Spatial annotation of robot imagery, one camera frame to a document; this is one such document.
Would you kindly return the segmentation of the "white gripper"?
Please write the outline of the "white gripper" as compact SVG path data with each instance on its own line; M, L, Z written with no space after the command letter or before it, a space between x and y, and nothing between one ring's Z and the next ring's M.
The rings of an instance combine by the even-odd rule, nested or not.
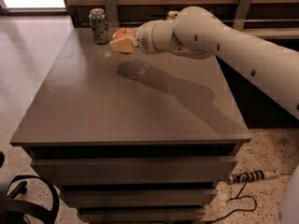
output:
M133 53L138 47L147 54L156 54L158 50L153 43L153 31L157 21L149 21L142 24L135 33L135 38L132 36L123 36L116 38L110 42L113 51L119 53Z

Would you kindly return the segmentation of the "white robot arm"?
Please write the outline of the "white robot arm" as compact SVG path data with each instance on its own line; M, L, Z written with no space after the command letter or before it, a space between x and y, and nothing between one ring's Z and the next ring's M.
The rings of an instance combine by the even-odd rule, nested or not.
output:
M233 29L201 7L186 7L173 20L146 22L113 37L110 46L120 53L140 49L199 60L215 55L299 119L299 52Z

